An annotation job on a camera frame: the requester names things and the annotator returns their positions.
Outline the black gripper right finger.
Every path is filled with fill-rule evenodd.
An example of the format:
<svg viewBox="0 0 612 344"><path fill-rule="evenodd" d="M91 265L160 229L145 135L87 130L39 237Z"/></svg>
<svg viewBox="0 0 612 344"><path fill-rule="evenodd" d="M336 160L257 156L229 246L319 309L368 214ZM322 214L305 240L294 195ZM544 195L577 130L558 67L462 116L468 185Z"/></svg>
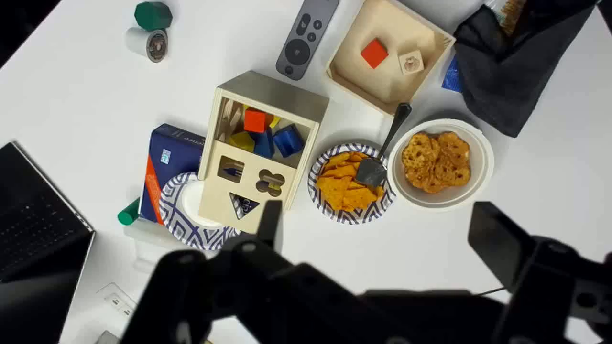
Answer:
<svg viewBox="0 0 612 344"><path fill-rule="evenodd" d="M529 235L489 200L472 204L468 244L510 294L495 344L571 344L569 317L612 342L612 269L575 248Z"/></svg>

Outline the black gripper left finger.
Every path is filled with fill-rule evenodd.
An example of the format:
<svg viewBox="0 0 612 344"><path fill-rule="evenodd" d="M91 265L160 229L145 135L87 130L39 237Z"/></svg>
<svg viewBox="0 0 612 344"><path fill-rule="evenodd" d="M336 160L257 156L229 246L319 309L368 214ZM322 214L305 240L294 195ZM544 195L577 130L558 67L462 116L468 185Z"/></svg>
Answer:
<svg viewBox="0 0 612 344"><path fill-rule="evenodd" d="M120 336L120 344L202 344L210 334L215 288L231 271L238 244L273 244L280 219L280 200L267 200L257 231L231 239L212 260L200 250L164 254Z"/></svg>

